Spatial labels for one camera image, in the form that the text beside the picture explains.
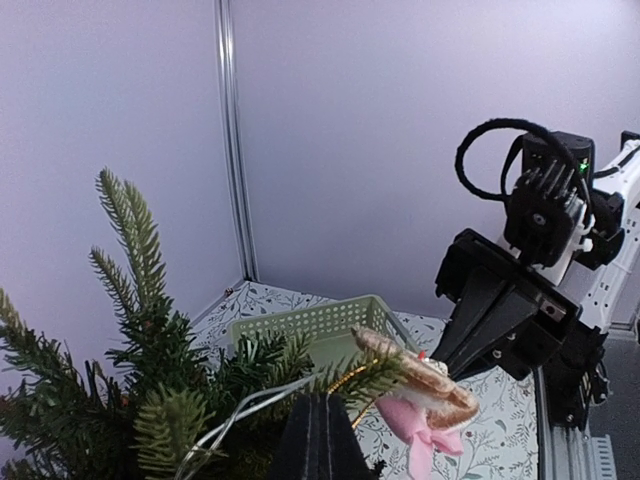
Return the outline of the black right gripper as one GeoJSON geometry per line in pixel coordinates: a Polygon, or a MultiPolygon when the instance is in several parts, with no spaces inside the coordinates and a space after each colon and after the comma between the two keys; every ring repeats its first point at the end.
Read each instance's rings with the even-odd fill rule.
{"type": "Polygon", "coordinates": [[[541,369],[551,423],[585,429],[606,390],[596,372],[606,336],[581,322],[579,303],[472,229],[448,247],[436,294],[455,305],[434,351],[452,379],[498,367],[522,380],[541,369]]]}

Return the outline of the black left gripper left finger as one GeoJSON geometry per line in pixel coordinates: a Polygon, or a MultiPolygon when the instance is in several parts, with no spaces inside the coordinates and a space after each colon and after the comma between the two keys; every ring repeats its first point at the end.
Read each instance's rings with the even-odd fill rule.
{"type": "Polygon", "coordinates": [[[297,398],[269,466],[268,479],[319,478],[320,420],[324,407],[324,394],[304,394],[297,398]]]}

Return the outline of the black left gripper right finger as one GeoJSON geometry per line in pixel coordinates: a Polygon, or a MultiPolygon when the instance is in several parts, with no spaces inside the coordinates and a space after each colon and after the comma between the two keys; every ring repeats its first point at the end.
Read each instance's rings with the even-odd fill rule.
{"type": "Polygon", "coordinates": [[[342,399],[335,394],[326,398],[324,420],[324,478],[372,479],[342,399]]]}

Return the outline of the clear wire fairy lights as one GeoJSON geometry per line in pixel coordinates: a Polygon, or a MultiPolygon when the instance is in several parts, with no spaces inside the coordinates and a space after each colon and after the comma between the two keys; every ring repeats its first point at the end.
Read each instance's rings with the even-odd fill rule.
{"type": "Polygon", "coordinates": [[[200,465],[214,453],[235,423],[280,402],[311,383],[316,377],[317,374],[311,374],[285,385],[264,389],[245,397],[220,426],[201,436],[189,449],[183,457],[174,479],[192,479],[200,469],[200,465]]]}

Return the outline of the pink bow ornaments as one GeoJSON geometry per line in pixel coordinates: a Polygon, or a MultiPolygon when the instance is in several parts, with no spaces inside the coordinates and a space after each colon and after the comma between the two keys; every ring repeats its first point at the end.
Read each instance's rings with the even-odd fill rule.
{"type": "Polygon", "coordinates": [[[425,352],[414,353],[362,326],[354,327],[352,335],[361,350],[398,359],[399,385],[377,399],[375,406],[392,433],[408,446],[409,477],[431,478],[436,452],[463,453],[461,430],[478,414],[478,400],[450,378],[446,364],[425,352]]]}

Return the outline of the pale green perforated basket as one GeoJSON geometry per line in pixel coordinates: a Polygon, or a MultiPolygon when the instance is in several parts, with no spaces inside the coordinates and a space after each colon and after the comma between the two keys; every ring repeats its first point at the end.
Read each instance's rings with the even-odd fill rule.
{"type": "Polygon", "coordinates": [[[317,367],[349,360],[359,352],[351,328],[368,327],[417,353],[420,347],[387,304],[377,295],[365,295],[302,310],[248,317],[231,324],[233,342],[244,336],[307,333],[309,356],[317,367]]]}

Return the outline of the small green christmas tree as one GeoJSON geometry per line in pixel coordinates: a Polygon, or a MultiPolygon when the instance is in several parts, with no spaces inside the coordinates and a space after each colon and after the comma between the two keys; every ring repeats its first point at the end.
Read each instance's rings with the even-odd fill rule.
{"type": "MultiPolygon", "coordinates": [[[[75,363],[3,296],[1,351],[22,380],[1,398],[1,433],[25,451],[2,466],[3,478],[174,479],[196,441],[250,394],[317,374],[308,392],[332,392],[354,406],[399,380],[395,356],[361,353],[347,364],[369,372],[347,384],[337,369],[314,365],[303,333],[243,337],[212,366],[165,291],[158,227],[144,197],[108,169],[96,189],[128,261],[121,267],[97,247],[89,254],[123,337],[107,357],[124,375],[109,376],[95,361],[75,363]]],[[[293,405],[285,398],[238,421],[192,479],[264,478],[293,405]]]]}

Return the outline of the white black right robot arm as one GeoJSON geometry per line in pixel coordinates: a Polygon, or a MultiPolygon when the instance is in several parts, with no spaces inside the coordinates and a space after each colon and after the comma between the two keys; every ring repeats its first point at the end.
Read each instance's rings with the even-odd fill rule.
{"type": "Polygon", "coordinates": [[[454,305],[433,353],[450,376],[540,370],[550,421],[580,430],[608,397],[604,343],[639,253],[639,137],[624,132],[601,171],[594,156],[589,138],[524,131],[505,160],[520,177],[494,195],[502,236],[463,230],[436,278],[454,305]]]}

